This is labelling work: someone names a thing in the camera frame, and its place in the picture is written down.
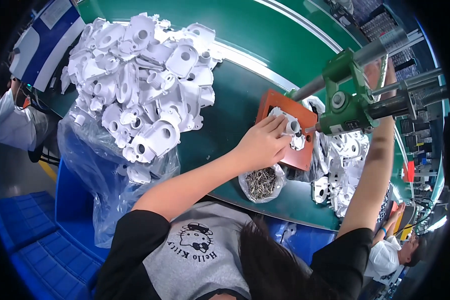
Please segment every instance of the clear plastic bag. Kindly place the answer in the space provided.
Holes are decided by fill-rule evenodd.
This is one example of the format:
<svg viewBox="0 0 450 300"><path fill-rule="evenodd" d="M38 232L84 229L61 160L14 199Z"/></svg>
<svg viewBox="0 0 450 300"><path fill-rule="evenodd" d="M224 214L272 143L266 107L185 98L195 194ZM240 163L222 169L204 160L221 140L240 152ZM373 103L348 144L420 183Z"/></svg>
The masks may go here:
<svg viewBox="0 0 450 300"><path fill-rule="evenodd" d="M269 201L272 201L273 199L278 197L278 195L280 194L280 191L286 185L287 181L285 179L285 172L282 170L282 167L279 164L274 164L271 166L271 168L273 170L275 170L275 176L277 177L277 180L275 182L273 192L271 193L271 195L266 198L262 198L262 199L256 199L249 192L249 187L247 185L247 182L245 181L245 178L250 172L246 172L246 173L240 174L238 176L238 183L240 184L240 187L242 188L243 193L253 203L258 204L258 203L267 203Z"/></svg>
<svg viewBox="0 0 450 300"><path fill-rule="evenodd" d="M85 118L81 126L74 122L78 115ZM118 220L132 209L140 196L157 183L180 174L176 147L150 164L132 164L101 125L101 118L85 114L76 105L58 123L57 140L66 167L95 197L93 227L97 247L110 248ZM124 166L133 166L140 173L149 172L150 183L130 180Z"/></svg>
<svg viewBox="0 0 450 300"><path fill-rule="evenodd" d="M309 96L302 100L302 105L310 111L316 112L318 118L325 112L325 105L315 96ZM317 179L324 177L330 171L330 141L331 137L321 132L315 132L313 140L312 159L310 161L310 169L303 171L295 168L286 168L286 178L305 183L312 183Z"/></svg>

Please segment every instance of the green machine arm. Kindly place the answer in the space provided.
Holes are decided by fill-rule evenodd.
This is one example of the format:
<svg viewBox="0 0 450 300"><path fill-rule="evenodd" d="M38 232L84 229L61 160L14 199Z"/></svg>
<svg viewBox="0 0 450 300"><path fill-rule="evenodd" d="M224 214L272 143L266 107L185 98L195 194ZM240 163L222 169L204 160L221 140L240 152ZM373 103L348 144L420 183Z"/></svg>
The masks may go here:
<svg viewBox="0 0 450 300"><path fill-rule="evenodd" d="M328 61L323 69L326 100L325 112L320 117L319 131L326 135L339 135L360 129L377 127L379 122L368 113L373 104L363 75L363 69L354 61L354 52L346 49ZM340 82L352 77L355 93L339 90Z"/></svg>

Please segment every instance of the hand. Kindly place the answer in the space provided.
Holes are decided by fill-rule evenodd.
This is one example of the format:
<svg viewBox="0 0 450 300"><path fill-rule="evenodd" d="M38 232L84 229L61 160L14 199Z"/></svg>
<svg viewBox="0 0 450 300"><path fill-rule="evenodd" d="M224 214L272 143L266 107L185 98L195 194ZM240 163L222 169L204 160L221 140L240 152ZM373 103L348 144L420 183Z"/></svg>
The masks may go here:
<svg viewBox="0 0 450 300"><path fill-rule="evenodd" d="M231 151L244 172L273 166L285 157L292 137L282 133L288 120L284 115L269 116L250 128L238 145Z"/></svg>
<svg viewBox="0 0 450 300"><path fill-rule="evenodd" d="M405 203L402 202L398 206L398 209L391 214L390 220L394 222L398 221L398 217L400 217L404 211L405 211Z"/></svg>

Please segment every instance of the person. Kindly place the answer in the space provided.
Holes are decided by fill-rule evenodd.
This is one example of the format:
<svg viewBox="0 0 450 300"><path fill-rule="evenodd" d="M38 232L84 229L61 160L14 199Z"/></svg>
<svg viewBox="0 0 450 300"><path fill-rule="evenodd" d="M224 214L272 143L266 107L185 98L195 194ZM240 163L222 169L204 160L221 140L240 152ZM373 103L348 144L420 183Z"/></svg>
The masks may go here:
<svg viewBox="0 0 450 300"><path fill-rule="evenodd" d="M117 222L96 299L356 299L392 175L392 117L374 130L337 237L313 254L313 271L276 243L262 220L219 202L198 202L239 174L283 159L291 140L281 136L286 124L284 116L267 117L232 151L142 195Z"/></svg>
<svg viewBox="0 0 450 300"><path fill-rule="evenodd" d="M425 255L427 241L424 238L417 238L412 234L412 237L403 246L400 246L394 236L396 222L404 210L405 203L402 202L373 238L364 276L389 275L395 272L400 265L414 267Z"/></svg>
<svg viewBox="0 0 450 300"><path fill-rule="evenodd" d="M20 84L20 80L12 78L0 97L0 143L33 152L53 132L60 118L32 106L18 107L16 101L25 99Z"/></svg>

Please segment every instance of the woman's arm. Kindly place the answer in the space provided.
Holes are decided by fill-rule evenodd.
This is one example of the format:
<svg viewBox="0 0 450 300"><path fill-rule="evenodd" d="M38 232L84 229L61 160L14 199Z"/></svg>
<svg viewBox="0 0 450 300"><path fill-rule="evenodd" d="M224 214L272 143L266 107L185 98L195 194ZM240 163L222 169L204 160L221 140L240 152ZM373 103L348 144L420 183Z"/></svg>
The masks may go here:
<svg viewBox="0 0 450 300"><path fill-rule="evenodd" d="M240 143L224 156L171 178L140 197L132 210L148 210L170 221L219 185L241 173L263 169L284 158L291 137L281 136L287 119L267 117L250 128Z"/></svg>
<svg viewBox="0 0 450 300"><path fill-rule="evenodd" d="M385 232L379 229L377 234L373 238L372 247L375 246L378 242L383 241L384 238L394 235L395 224L397 223L398 218L400 217L400 215L403 213L404 210L405 210L405 203L402 202L400 203L398 209L391 214L390 218L388 218L388 221L383 225L383 228L387 231L387 235L385 236Z"/></svg>
<svg viewBox="0 0 450 300"><path fill-rule="evenodd" d="M396 82L395 69L388 62L385 85ZM382 95L382 99L395 96L396 92ZM395 120L383 117L373 130L372 141L365 159L362 176L348 205L337 237L359 228L375 229L378 212L389 187L394 163Z"/></svg>

